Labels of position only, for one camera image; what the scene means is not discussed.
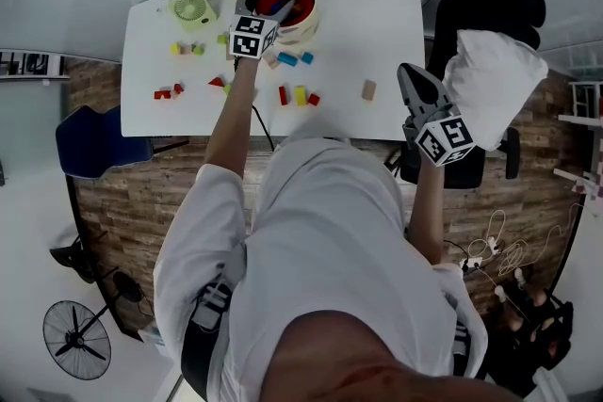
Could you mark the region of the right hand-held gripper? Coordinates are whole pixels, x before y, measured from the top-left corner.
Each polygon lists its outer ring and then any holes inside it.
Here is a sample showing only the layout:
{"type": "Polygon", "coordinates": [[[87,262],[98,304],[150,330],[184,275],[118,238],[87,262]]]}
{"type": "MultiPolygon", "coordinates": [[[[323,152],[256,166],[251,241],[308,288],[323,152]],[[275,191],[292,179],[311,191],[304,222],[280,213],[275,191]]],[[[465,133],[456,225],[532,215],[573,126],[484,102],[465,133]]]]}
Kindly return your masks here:
{"type": "Polygon", "coordinates": [[[406,140],[437,167],[466,157],[476,143],[459,109],[448,98],[442,82],[412,63],[401,63],[397,78],[410,116],[403,124],[406,140]],[[430,117],[422,124],[416,117],[430,117]]]}

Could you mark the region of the black folded stand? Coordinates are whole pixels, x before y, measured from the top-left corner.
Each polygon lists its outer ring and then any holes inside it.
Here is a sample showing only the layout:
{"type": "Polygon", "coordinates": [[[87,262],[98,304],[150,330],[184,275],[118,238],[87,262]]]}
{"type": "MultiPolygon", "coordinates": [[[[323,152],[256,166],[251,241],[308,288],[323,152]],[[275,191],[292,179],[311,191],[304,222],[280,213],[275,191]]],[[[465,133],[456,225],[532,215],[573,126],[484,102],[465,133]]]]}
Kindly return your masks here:
{"type": "Polygon", "coordinates": [[[95,283],[97,278],[103,280],[113,273],[113,270],[101,274],[99,258],[82,240],[79,234],[70,246],[49,249],[53,259],[64,267],[71,268],[81,280],[88,284],[95,283]]]}

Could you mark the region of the person's white shirt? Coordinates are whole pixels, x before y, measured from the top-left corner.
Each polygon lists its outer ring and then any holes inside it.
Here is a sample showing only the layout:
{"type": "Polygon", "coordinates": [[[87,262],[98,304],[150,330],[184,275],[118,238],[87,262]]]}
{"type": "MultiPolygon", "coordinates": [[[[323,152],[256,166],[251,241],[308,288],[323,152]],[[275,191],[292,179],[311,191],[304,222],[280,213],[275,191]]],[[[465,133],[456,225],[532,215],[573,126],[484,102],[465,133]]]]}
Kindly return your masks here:
{"type": "Polygon", "coordinates": [[[325,138],[286,141],[244,217],[241,178],[200,168],[155,272],[164,344],[206,402],[258,402],[285,328],[351,315],[429,376],[473,378],[488,335],[461,268],[408,241],[400,189],[374,156],[325,138]]]}

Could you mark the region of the person's right forearm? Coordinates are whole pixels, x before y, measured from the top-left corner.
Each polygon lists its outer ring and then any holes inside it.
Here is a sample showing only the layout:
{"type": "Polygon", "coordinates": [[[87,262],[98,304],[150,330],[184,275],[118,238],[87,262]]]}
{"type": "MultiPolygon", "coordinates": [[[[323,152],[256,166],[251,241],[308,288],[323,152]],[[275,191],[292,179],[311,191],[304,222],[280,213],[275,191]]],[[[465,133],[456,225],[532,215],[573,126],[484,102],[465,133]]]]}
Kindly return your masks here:
{"type": "Polygon", "coordinates": [[[444,182],[444,168],[422,154],[407,241],[432,265],[444,252],[444,182]]]}

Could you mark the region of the person's left forearm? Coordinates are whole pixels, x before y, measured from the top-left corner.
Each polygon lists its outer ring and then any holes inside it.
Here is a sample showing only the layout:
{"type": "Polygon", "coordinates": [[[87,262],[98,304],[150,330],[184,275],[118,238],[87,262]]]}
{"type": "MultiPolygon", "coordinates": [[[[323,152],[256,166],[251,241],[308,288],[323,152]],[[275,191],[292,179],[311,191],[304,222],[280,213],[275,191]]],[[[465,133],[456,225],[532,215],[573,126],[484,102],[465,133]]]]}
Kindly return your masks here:
{"type": "Polygon", "coordinates": [[[258,60],[243,57],[224,107],[206,146],[204,162],[228,169],[240,178],[249,148],[251,118],[258,60]]]}

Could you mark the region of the clear plastic storage box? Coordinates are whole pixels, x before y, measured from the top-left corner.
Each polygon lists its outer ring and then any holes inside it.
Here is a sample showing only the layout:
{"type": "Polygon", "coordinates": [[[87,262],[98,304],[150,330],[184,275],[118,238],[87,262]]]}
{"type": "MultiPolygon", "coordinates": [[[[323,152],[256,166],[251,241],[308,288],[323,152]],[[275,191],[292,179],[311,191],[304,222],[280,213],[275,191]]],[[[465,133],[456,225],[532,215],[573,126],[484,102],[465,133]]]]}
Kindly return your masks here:
{"type": "Polygon", "coordinates": [[[150,320],[149,323],[142,329],[138,329],[138,335],[145,344],[152,344],[155,346],[165,345],[154,319],[150,320]]]}

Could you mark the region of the red white checkered cloth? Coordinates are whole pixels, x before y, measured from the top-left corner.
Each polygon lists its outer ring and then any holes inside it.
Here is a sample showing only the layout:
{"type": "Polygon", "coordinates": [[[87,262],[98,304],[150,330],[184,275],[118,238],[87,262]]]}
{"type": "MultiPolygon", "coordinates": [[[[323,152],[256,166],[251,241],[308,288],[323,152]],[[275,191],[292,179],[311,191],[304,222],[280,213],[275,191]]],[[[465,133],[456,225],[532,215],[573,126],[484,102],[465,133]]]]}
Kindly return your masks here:
{"type": "Polygon", "coordinates": [[[603,201],[603,151],[599,151],[596,155],[595,170],[584,171],[581,176],[578,176],[572,190],[587,196],[591,201],[603,201]]]}

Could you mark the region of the black bag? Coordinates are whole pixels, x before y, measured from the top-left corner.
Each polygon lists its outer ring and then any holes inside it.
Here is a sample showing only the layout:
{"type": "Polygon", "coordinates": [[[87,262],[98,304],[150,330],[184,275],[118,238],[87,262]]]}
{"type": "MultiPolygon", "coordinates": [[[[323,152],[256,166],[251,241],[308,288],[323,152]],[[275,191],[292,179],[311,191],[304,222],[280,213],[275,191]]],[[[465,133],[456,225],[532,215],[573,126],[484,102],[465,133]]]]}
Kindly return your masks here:
{"type": "Polygon", "coordinates": [[[495,294],[502,309],[489,333],[485,374],[524,398],[536,388],[538,370],[550,371],[567,356],[574,307],[523,279],[497,286],[495,294]]]}

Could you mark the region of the white rack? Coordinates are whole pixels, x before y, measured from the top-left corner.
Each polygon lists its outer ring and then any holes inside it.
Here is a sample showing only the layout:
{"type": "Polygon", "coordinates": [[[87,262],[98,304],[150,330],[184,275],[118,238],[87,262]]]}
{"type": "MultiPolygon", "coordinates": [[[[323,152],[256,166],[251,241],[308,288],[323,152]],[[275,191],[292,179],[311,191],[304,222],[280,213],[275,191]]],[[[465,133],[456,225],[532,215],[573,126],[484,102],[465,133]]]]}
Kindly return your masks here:
{"type": "Polygon", "coordinates": [[[558,120],[603,129],[603,80],[572,81],[572,114],[558,120]]]}

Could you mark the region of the black standing floor fan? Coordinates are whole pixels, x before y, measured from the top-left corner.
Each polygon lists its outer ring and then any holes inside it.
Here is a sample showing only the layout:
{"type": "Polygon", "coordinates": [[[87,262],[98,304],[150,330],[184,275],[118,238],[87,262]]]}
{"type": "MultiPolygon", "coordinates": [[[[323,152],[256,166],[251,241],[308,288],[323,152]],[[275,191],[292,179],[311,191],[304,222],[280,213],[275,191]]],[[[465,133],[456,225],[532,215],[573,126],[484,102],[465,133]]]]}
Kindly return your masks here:
{"type": "Polygon", "coordinates": [[[76,301],[61,300],[44,315],[42,336],[46,349],[57,366],[73,378],[91,381],[105,374],[112,348],[102,316],[121,298],[131,303],[143,300],[139,284],[125,273],[114,272],[112,281],[116,293],[98,312],[76,301]]]}

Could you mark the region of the round cream bucket red inside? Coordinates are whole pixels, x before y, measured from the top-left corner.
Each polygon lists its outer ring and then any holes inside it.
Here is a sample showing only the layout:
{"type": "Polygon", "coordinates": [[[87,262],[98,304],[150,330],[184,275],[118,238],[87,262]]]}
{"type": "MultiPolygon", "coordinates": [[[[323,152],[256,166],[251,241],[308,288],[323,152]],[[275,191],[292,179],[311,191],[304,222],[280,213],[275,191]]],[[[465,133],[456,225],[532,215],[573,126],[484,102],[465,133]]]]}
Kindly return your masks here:
{"type": "MultiPolygon", "coordinates": [[[[257,4],[256,16],[269,18],[269,7],[276,0],[259,0],[257,4]]],[[[305,4],[308,15],[298,24],[279,25],[277,41],[284,46],[293,46],[309,41],[318,30],[318,7],[317,0],[302,0],[305,4]]]]}

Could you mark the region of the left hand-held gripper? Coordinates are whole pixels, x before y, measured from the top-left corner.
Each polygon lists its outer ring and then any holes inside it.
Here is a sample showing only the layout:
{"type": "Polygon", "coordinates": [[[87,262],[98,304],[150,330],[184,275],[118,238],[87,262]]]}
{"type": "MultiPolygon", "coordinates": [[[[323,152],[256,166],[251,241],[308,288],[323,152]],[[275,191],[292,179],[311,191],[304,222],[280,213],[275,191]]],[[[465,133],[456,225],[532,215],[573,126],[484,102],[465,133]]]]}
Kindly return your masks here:
{"type": "Polygon", "coordinates": [[[256,17],[258,1],[236,0],[236,15],[229,29],[232,56],[259,59],[275,42],[279,24],[295,22],[296,0],[277,0],[270,7],[270,19],[256,17]]]}

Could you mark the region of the white rail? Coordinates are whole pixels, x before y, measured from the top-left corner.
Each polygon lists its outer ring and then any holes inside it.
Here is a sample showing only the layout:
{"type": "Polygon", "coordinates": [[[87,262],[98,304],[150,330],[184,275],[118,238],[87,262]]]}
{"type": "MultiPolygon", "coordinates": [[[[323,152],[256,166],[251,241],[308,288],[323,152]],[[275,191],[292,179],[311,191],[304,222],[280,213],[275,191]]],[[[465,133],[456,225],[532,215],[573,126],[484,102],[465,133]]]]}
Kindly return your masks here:
{"type": "Polygon", "coordinates": [[[553,169],[553,174],[573,183],[572,190],[591,199],[603,199],[603,176],[586,171],[582,175],[572,174],[562,169],[553,169]]]}

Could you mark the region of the white pillow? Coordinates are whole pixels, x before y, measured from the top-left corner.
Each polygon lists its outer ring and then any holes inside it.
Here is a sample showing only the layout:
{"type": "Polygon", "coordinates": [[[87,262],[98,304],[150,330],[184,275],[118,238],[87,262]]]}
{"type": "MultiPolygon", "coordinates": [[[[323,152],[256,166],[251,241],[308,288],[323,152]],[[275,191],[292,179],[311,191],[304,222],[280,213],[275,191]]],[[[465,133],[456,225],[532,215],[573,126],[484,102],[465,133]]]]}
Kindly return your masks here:
{"type": "Polygon", "coordinates": [[[547,75],[547,63],[526,43],[492,31],[459,30],[443,84],[476,145],[490,152],[547,75]]]}

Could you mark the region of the white shelf unit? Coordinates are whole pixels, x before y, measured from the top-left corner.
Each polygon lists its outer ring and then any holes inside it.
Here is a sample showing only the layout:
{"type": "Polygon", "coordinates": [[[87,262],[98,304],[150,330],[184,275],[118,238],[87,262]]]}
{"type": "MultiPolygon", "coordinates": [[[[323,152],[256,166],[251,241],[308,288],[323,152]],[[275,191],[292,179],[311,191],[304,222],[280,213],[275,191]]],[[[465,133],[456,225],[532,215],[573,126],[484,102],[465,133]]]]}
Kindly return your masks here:
{"type": "Polygon", "coordinates": [[[63,56],[0,50],[0,81],[51,81],[68,78],[63,56]]]}

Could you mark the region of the blue chair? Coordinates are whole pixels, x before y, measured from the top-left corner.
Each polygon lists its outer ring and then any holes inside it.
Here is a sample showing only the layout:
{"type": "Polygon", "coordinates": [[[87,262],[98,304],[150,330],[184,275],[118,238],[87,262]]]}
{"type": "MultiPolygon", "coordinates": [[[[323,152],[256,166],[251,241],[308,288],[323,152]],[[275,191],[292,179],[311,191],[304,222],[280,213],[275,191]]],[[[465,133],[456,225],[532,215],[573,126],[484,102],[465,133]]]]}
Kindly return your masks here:
{"type": "Polygon", "coordinates": [[[63,172],[84,180],[98,180],[110,169],[147,162],[188,145],[185,140],[156,147],[148,137],[124,137],[119,106],[101,113],[87,105],[60,123],[56,142],[63,172]]]}

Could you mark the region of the black office chair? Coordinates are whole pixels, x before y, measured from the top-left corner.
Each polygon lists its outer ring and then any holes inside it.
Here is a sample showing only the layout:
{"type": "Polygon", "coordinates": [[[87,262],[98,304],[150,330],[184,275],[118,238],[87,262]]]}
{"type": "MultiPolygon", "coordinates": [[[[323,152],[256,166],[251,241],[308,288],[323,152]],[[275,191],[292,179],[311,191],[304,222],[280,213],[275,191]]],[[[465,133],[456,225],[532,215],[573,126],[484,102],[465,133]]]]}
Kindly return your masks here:
{"type": "MultiPolygon", "coordinates": [[[[456,55],[459,29],[488,30],[510,36],[537,49],[540,36],[536,27],[546,19],[545,0],[440,0],[435,17],[434,38],[427,72],[444,80],[446,64],[456,55]]],[[[506,178],[518,176],[520,167],[520,137],[509,127],[497,148],[506,153],[506,178]]],[[[400,156],[385,165],[401,180],[416,184],[421,165],[419,148],[406,141],[401,143],[400,156]]],[[[467,156],[445,166],[445,188],[471,189],[481,185],[485,150],[476,147],[467,156]]]]}

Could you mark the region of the green desk fan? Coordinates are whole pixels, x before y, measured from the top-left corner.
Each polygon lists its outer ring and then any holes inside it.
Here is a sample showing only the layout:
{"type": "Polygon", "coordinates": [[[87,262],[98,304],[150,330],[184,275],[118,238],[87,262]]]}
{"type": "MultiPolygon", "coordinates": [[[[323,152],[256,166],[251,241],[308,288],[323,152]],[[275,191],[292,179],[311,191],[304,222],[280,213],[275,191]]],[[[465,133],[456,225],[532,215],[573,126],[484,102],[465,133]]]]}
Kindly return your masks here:
{"type": "Polygon", "coordinates": [[[218,19],[208,0],[170,0],[168,9],[186,32],[194,32],[218,19]]]}

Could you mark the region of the coloured wooden blocks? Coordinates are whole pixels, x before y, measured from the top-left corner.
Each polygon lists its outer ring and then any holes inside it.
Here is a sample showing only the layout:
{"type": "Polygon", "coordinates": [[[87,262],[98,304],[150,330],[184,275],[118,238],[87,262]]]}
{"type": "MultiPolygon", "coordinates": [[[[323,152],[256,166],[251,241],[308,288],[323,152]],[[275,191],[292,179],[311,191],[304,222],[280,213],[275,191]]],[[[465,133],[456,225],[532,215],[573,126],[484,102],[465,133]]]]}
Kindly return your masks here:
{"type": "MultiPolygon", "coordinates": [[[[303,52],[301,56],[293,56],[291,54],[280,52],[275,55],[269,51],[263,54],[263,59],[268,63],[271,69],[275,69],[280,64],[285,64],[291,67],[295,67],[299,62],[307,65],[311,65],[314,61],[314,56],[309,52],[303,52]]],[[[226,84],[220,77],[215,77],[209,82],[210,86],[221,88],[222,91],[228,95],[230,93],[231,85],[226,84]]],[[[172,89],[160,89],[154,92],[155,100],[168,100],[176,99],[185,91],[182,83],[174,83],[172,89]]],[[[288,97],[285,86],[279,87],[279,99],[282,106],[288,105],[288,97]]],[[[320,101],[320,97],[316,93],[306,93],[304,86],[294,88],[294,99],[297,106],[314,105],[317,106],[320,101]]]]}

